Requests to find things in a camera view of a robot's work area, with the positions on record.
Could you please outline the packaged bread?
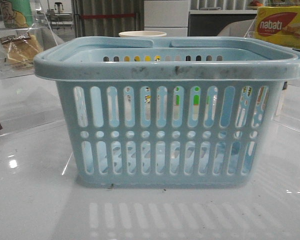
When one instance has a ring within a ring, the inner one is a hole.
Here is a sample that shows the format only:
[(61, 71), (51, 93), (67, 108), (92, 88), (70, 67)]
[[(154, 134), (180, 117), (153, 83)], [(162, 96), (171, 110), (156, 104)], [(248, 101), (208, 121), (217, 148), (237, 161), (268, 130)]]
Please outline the packaged bread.
[(43, 51), (37, 37), (28, 32), (1, 37), (0, 43), (6, 50), (7, 63), (13, 69), (31, 68), (34, 64), (34, 57)]

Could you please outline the light blue plastic basket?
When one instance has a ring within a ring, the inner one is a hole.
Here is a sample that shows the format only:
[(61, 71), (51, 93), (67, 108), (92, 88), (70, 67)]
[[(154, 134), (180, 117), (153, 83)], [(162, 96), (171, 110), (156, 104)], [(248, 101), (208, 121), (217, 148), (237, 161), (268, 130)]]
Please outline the light blue plastic basket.
[(242, 37), (87, 36), (34, 57), (55, 81), (79, 179), (244, 185), (300, 52)]

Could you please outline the white paper cup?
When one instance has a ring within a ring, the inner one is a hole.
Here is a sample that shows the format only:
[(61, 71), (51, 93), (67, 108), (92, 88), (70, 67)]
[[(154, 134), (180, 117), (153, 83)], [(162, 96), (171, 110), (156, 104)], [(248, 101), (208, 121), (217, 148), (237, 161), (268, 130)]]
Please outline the white paper cup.
[(139, 31), (123, 31), (120, 32), (118, 35), (121, 38), (151, 38), (151, 37), (166, 37), (167, 33), (161, 31), (139, 30)]

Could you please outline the white drawer cabinet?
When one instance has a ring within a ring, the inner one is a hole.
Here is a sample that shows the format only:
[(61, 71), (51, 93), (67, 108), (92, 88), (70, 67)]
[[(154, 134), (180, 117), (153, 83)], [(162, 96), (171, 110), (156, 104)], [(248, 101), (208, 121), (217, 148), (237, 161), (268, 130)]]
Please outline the white drawer cabinet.
[(144, 29), (167, 33), (168, 37), (188, 35), (189, 0), (145, 0)]

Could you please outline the clear acrylic shelf left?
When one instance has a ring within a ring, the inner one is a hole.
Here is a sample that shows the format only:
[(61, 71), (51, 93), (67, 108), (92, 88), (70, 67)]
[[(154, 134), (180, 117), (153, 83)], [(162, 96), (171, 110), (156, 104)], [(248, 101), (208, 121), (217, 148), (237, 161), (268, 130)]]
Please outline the clear acrylic shelf left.
[[(35, 35), (44, 50), (50, 49), (62, 43), (62, 40), (53, 33), (51, 21), (49, 20), (53, 10), (43, 9), (40, 0), (30, 0), (33, 24), (28, 28), (6, 28), (0, 9), (0, 38), (10, 35), (29, 33)], [(31, 75), (34, 72), (34, 65), (30, 68), (14, 69), (7, 61), (7, 52), (0, 43), (0, 80)]]

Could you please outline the yellow nabati wafer box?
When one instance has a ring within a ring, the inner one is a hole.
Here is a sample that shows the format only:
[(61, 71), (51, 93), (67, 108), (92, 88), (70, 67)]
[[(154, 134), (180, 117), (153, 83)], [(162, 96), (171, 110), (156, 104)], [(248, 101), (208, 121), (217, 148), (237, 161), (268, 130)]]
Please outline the yellow nabati wafer box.
[(260, 7), (257, 10), (253, 37), (300, 49), (300, 6)]

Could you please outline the green yellow cartoon package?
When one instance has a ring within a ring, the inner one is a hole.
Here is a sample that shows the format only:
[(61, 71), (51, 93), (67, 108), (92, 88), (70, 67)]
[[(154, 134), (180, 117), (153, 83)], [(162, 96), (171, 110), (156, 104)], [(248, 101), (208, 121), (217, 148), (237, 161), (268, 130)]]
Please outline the green yellow cartoon package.
[(3, 24), (9, 29), (25, 29), (33, 25), (29, 0), (0, 0)]

